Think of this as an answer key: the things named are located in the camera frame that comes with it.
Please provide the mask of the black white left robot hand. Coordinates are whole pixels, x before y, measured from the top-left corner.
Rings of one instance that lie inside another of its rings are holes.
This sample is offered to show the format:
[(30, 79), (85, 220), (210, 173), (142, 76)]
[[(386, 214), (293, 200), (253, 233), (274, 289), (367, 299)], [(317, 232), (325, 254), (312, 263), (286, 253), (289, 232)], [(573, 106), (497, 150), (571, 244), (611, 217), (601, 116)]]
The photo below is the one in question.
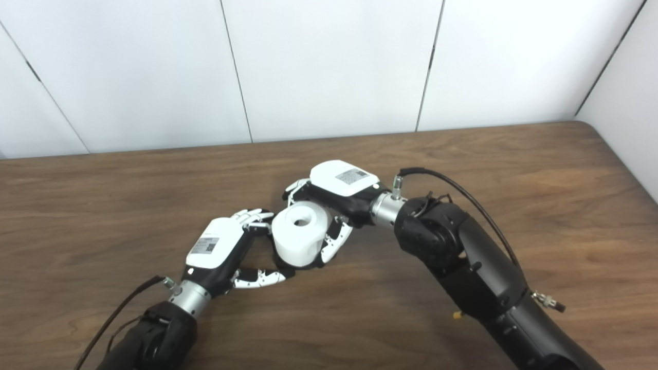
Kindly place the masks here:
[(257, 208), (212, 220), (186, 256), (182, 280), (197, 284), (214, 299), (233, 289), (261, 288), (294, 278), (292, 268), (241, 267), (257, 238), (273, 242), (274, 217), (268, 209)]

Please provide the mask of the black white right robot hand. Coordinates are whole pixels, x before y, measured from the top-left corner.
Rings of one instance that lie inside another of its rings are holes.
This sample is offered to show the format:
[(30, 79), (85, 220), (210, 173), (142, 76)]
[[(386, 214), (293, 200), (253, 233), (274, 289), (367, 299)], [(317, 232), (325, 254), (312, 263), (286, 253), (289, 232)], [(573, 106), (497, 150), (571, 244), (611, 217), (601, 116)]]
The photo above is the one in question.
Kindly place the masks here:
[(277, 263), (298, 270), (324, 267), (354, 229), (393, 227), (404, 204), (378, 176), (339, 160), (316, 165), (282, 198), (287, 208), (272, 223)]

